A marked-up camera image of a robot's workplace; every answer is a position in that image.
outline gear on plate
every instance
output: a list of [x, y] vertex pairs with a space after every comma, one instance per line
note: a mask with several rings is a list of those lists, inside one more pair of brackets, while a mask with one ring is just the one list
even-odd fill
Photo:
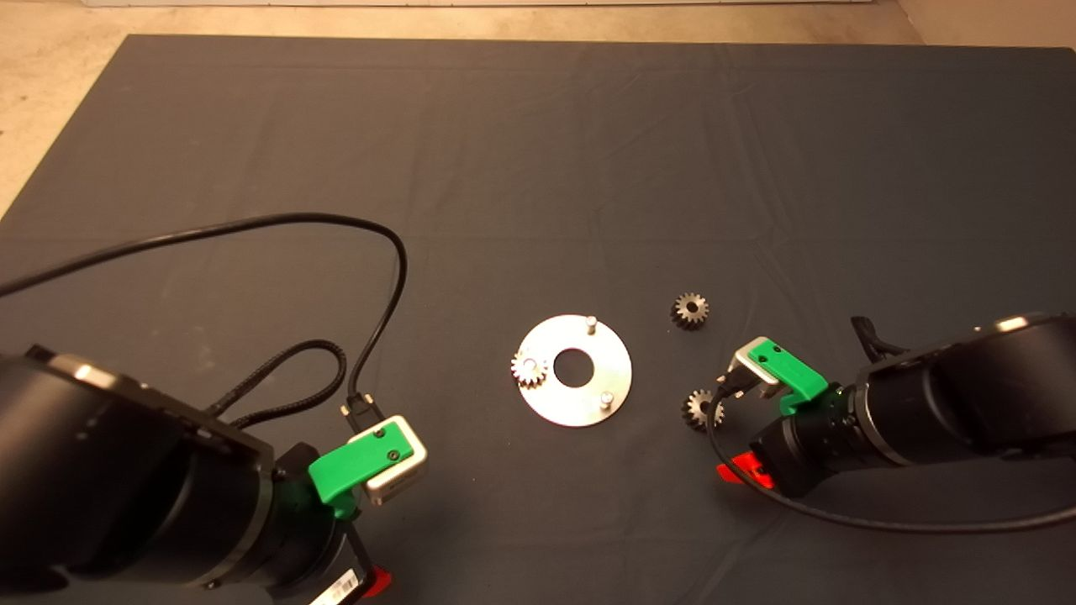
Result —
[[542, 360], [515, 353], [512, 357], [512, 377], [520, 386], [538, 386], [549, 374], [549, 364]]
[[684, 329], [698, 329], [710, 314], [710, 306], [702, 295], [688, 293], [672, 304], [672, 321]]
[[[706, 431], [706, 412], [710, 411], [713, 404], [713, 393], [710, 391], [692, 391], [683, 402], [680, 411], [683, 412], [683, 421], [695, 431]], [[725, 407], [718, 402], [718, 413], [713, 418], [713, 427], [717, 428], [725, 419]]]

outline metal ring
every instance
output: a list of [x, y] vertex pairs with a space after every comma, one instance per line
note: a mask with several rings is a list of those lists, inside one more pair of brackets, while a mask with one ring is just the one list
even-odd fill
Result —
[[[578, 388], [561, 382], [553, 368], [557, 355], [578, 349], [590, 356], [594, 376]], [[606, 324], [593, 315], [557, 315], [536, 325], [520, 343], [520, 354], [548, 364], [538, 385], [520, 385], [520, 394], [539, 416], [562, 426], [590, 426], [620, 409], [632, 388], [632, 357]]]

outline round washer plate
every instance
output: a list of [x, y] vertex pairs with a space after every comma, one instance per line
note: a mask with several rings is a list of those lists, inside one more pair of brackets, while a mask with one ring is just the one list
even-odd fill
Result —
[[[579, 388], [561, 382], [553, 369], [556, 356], [568, 349], [586, 353], [594, 364], [594, 376]], [[520, 386], [520, 393], [539, 416], [555, 424], [597, 424], [620, 409], [632, 388], [627, 348], [612, 328], [593, 318], [550, 318], [527, 334], [520, 343], [520, 353], [548, 364], [546, 380], [537, 386]]]

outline small spur gear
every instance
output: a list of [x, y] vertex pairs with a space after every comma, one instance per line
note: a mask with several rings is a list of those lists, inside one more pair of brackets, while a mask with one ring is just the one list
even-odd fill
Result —
[[699, 294], [684, 294], [672, 304], [672, 322], [684, 329], [698, 329], [709, 315], [710, 305]]
[[520, 386], [538, 386], [548, 374], [549, 364], [542, 360], [527, 356], [523, 352], [515, 353], [512, 357], [512, 377]]
[[[683, 421], [695, 431], [706, 431], [706, 412], [713, 405], [713, 393], [710, 391], [692, 391], [681, 406], [680, 411]], [[725, 407], [718, 402], [718, 413], [713, 418], [713, 427], [717, 428], [725, 419]]]

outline green 3d-printed part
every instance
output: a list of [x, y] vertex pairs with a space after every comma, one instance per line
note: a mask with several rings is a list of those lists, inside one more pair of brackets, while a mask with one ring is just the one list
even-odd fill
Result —
[[358, 510], [352, 495], [355, 486], [413, 453], [400, 427], [390, 422], [315, 460], [308, 470], [322, 503], [332, 507], [337, 519], [351, 519]]
[[792, 391], [781, 397], [782, 416], [796, 413], [796, 408], [819, 396], [827, 386], [821, 374], [773, 340], [766, 339], [765, 342], [748, 351], [747, 356]]

